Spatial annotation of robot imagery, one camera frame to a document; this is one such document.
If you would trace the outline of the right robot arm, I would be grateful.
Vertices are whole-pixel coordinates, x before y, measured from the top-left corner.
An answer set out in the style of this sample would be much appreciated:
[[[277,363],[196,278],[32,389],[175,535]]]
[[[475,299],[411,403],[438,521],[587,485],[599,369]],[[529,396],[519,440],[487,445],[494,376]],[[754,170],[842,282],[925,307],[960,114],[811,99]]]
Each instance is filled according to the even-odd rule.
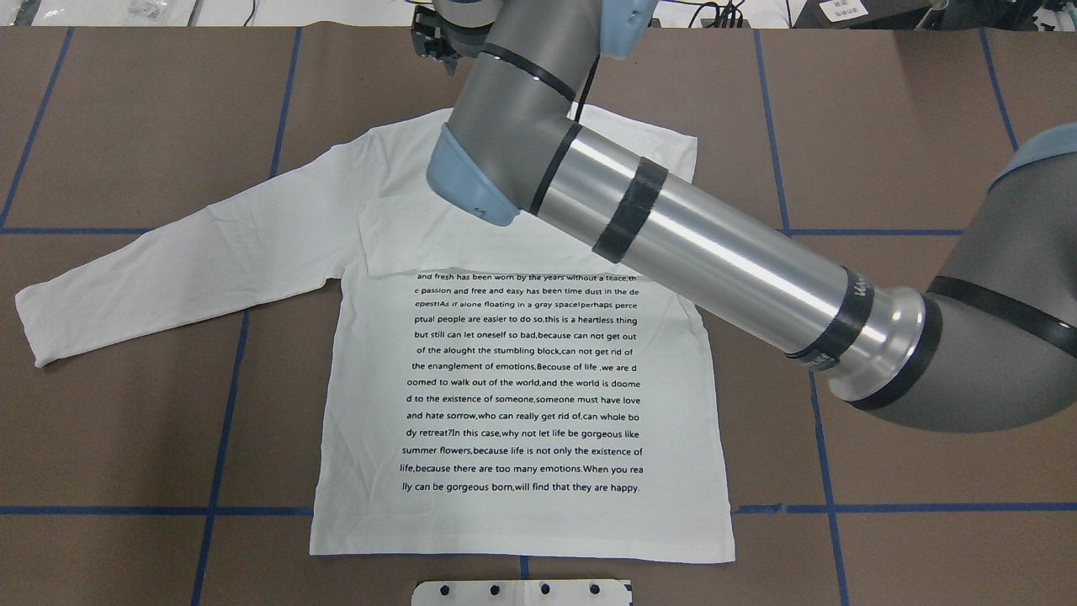
[[[570,119],[597,58],[653,1],[435,1],[416,53],[476,66],[426,181],[477,219],[528,212],[827,375],[836,396],[931,431],[1009,429],[1074,403],[1074,124],[1024,143],[931,288],[877,288]]]

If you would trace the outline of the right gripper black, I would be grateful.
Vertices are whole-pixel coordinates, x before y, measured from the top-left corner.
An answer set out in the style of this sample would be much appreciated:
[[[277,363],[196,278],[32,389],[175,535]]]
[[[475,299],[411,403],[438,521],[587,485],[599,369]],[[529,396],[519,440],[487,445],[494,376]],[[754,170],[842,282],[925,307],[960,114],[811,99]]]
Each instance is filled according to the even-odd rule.
[[[450,22],[421,22],[421,56],[442,64],[480,54],[480,27],[468,28]]]

